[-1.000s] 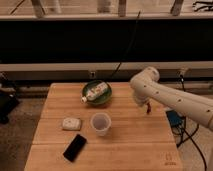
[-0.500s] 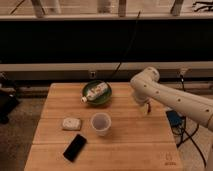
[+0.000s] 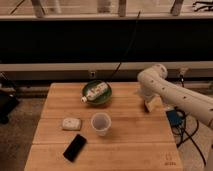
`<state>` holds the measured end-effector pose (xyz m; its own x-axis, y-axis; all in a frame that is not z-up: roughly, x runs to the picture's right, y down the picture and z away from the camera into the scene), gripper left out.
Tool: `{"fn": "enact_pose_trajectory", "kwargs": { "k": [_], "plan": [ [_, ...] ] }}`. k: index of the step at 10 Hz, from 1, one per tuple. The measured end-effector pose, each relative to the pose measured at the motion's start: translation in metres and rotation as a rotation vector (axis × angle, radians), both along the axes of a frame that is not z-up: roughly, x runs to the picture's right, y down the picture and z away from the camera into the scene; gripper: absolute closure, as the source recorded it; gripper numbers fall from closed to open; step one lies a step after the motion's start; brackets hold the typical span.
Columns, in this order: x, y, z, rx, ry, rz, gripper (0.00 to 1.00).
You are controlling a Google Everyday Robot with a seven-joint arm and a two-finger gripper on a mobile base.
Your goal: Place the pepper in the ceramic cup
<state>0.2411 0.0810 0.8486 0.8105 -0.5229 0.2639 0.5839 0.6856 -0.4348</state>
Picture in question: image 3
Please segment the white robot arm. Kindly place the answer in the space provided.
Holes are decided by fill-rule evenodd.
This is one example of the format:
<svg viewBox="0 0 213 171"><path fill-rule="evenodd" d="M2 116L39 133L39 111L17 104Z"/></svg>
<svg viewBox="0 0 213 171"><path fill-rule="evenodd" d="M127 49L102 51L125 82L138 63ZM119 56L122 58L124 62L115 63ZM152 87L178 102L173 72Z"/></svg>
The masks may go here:
<svg viewBox="0 0 213 171"><path fill-rule="evenodd" d="M137 75L144 100L150 102L155 95L160 95L213 130L213 98L170 83L165 80L167 75L162 64L153 65Z"/></svg>

